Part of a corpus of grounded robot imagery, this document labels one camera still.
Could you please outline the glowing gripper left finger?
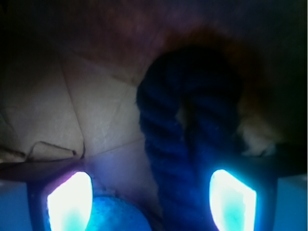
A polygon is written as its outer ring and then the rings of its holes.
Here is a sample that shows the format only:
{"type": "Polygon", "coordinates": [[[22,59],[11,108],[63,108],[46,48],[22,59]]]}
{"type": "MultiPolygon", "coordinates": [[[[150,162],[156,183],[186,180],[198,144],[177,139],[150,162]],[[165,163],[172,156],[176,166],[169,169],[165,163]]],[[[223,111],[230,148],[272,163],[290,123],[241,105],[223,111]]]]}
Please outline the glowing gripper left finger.
{"type": "Polygon", "coordinates": [[[91,176],[83,169],[66,169],[27,183],[34,231],[85,231],[93,201],[91,176]]]}

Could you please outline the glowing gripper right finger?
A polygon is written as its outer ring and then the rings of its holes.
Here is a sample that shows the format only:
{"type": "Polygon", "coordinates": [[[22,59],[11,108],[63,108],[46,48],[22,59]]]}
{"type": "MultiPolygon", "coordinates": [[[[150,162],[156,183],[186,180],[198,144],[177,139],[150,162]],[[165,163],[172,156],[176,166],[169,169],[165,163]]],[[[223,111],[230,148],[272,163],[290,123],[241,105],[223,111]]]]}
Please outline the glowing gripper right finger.
{"type": "Polygon", "coordinates": [[[277,180],[277,174],[265,167],[214,165],[208,201],[217,230],[273,230],[277,180]]]}

